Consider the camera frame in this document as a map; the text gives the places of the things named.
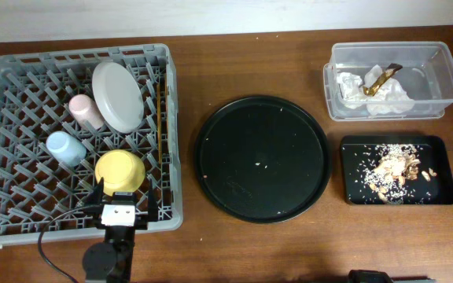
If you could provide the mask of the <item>gold foil wrapper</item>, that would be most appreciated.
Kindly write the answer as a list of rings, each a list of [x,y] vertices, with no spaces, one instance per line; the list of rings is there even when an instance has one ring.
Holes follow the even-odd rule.
[[[373,97],[402,68],[401,64],[391,63],[370,87],[363,87],[363,93],[368,97]]]

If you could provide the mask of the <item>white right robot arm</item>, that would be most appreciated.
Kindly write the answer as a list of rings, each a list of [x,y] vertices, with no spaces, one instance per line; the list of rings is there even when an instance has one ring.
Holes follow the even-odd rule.
[[[393,280],[386,272],[374,270],[351,270],[347,283],[435,283],[435,279]]]

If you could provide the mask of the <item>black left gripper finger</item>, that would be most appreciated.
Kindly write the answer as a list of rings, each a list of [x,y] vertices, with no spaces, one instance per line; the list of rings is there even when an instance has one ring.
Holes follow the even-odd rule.
[[[103,208],[102,198],[104,195],[104,179],[101,178],[84,201],[84,212],[88,215],[100,214]]]
[[[158,203],[155,198],[153,189],[149,189],[147,192],[147,222],[157,222],[158,221]]]

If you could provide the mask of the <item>yellow bowl with food scraps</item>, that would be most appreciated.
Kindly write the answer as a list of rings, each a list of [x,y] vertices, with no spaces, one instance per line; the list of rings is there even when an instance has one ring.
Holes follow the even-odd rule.
[[[133,193],[145,179],[143,161],[126,150],[115,149],[103,154],[95,164],[94,174],[97,182],[103,179],[104,194],[112,197],[114,193]]]

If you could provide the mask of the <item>white paper napkin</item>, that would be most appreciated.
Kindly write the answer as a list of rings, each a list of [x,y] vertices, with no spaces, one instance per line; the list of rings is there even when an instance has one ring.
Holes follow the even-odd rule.
[[[363,87],[373,85],[382,73],[383,70],[378,64],[373,66],[363,79],[351,72],[340,72],[336,81],[340,87],[342,99],[345,101],[344,106],[350,109],[365,106],[371,116],[400,114],[412,110],[414,100],[408,97],[407,92],[396,79],[388,79],[373,97],[364,94]]]

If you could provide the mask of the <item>wooden chopstick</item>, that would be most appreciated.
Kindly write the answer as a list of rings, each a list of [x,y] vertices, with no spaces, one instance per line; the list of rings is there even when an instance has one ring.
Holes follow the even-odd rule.
[[[160,82],[157,83],[157,149],[158,149],[158,163],[162,164],[162,140],[161,140],[161,90]]]
[[[164,122],[164,129],[165,129],[165,145],[167,146],[167,152],[169,152],[170,145],[169,145],[169,129],[168,129],[168,122],[169,122],[169,114],[168,114],[168,74],[164,75],[164,106],[165,106],[165,122]]]

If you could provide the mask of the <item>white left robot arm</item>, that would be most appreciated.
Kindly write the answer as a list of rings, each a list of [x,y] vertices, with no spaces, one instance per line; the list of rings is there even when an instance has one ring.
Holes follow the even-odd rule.
[[[84,212],[91,216],[97,229],[105,232],[104,240],[90,246],[83,255],[86,282],[129,282],[135,247],[135,234],[148,229],[158,220],[158,203],[150,189],[147,213],[136,213],[135,193],[114,193],[110,201],[102,200],[101,180],[85,200]]]

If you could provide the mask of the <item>pink plastic cup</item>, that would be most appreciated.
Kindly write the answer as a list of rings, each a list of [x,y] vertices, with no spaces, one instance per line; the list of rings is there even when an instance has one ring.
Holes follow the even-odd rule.
[[[104,120],[98,110],[97,104],[85,94],[77,94],[68,103],[68,108],[82,128],[90,124],[95,130],[104,125]]]

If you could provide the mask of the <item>grey round plate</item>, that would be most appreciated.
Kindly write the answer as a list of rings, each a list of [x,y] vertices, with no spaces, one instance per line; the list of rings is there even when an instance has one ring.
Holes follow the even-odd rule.
[[[101,62],[92,77],[94,100],[105,121],[120,133],[138,129],[144,104],[132,74],[115,62]]]

